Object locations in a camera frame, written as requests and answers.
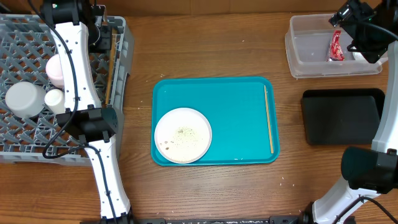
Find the clear plastic container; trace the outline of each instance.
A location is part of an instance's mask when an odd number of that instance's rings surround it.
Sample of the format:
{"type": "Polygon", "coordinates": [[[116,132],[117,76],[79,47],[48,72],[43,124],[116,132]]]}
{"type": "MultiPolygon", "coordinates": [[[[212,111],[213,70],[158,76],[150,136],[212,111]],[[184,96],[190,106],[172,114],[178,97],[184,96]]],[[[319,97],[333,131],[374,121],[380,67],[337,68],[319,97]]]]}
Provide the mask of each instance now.
{"type": "Polygon", "coordinates": [[[387,61],[384,54],[377,63],[355,60],[347,46],[353,40],[341,32],[340,45],[345,60],[327,62],[326,56],[335,28],[328,22],[332,14],[293,16],[285,36],[286,55],[294,78],[341,77],[349,75],[372,75],[382,71],[387,61]]]}

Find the white plate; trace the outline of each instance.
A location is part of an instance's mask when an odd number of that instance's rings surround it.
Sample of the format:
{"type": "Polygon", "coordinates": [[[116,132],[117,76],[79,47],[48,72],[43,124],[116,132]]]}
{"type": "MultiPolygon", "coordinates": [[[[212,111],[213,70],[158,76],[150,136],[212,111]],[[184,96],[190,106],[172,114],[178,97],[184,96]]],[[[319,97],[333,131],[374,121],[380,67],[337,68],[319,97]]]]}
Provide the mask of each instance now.
{"type": "Polygon", "coordinates": [[[171,162],[187,164],[200,159],[211,144],[211,126],[199,111],[178,108],[166,113],[155,128],[155,145],[171,162]]]}

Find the wooden surface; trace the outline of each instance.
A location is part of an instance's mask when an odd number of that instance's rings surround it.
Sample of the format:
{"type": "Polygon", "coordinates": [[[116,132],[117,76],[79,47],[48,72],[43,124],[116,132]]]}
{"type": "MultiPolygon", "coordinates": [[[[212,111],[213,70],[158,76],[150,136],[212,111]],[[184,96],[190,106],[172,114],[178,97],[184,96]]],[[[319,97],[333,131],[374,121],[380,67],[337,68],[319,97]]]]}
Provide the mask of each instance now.
{"type": "MultiPolygon", "coordinates": [[[[381,88],[380,75],[292,78],[284,35],[294,14],[129,17],[136,38],[124,97],[126,121],[119,167],[139,218],[262,218],[299,214],[340,176],[345,146],[312,147],[305,141],[300,107],[308,89],[381,88]],[[279,158],[269,165],[161,167],[150,156],[151,97],[165,78],[268,78],[275,93],[279,158]]],[[[378,200],[398,216],[395,190],[378,200]]],[[[390,223],[372,204],[358,223],[390,223]]],[[[0,164],[0,223],[78,223],[100,217],[90,167],[0,164]]]]}
{"type": "MultiPolygon", "coordinates": [[[[30,12],[27,0],[0,0],[14,12],[30,12]]],[[[32,0],[39,7],[43,0],[32,0]]],[[[254,12],[311,12],[336,11],[346,0],[98,0],[108,15],[159,16],[202,15],[254,12]]],[[[377,6],[381,0],[362,0],[377,6]]]]}

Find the wooden table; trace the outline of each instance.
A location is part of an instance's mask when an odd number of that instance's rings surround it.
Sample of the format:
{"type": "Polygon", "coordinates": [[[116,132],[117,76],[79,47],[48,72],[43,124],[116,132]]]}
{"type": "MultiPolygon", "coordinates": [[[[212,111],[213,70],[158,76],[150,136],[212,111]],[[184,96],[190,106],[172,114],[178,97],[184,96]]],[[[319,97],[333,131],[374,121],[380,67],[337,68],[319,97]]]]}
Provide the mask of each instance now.
{"type": "MultiPolygon", "coordinates": [[[[299,214],[338,180],[346,146],[305,141],[300,99],[308,89],[380,88],[380,75],[296,80],[284,36],[294,14],[128,17],[136,38],[124,97],[119,167],[138,218],[264,218],[299,214]],[[151,97],[165,78],[259,75],[274,87],[279,158],[269,165],[161,167],[150,156],[151,97]]],[[[398,216],[394,190],[378,200],[398,216]]],[[[358,223],[390,223],[367,203],[358,223]]],[[[90,167],[0,164],[0,223],[97,220],[100,200],[90,167]]]]}

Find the plastic container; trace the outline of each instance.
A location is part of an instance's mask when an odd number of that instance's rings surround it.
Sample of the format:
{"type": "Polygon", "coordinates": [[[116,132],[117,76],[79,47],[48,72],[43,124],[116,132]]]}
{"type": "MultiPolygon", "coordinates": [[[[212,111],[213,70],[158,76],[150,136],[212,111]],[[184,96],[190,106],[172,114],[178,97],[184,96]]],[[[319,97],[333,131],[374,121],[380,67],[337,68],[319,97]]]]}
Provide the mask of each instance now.
{"type": "Polygon", "coordinates": [[[340,45],[345,60],[327,62],[326,55],[335,28],[328,22],[332,14],[293,16],[285,36],[286,56],[294,78],[341,77],[350,75],[373,75],[382,71],[387,61],[384,54],[377,63],[355,60],[347,51],[352,38],[341,32],[340,45]]]}
{"type": "Polygon", "coordinates": [[[279,152],[274,92],[265,78],[170,79],[154,87],[150,153],[157,164],[268,164],[278,158],[279,152]],[[206,154],[188,164],[170,162],[159,152],[155,142],[155,129],[160,119],[176,108],[199,111],[211,126],[211,144],[206,154]]]}

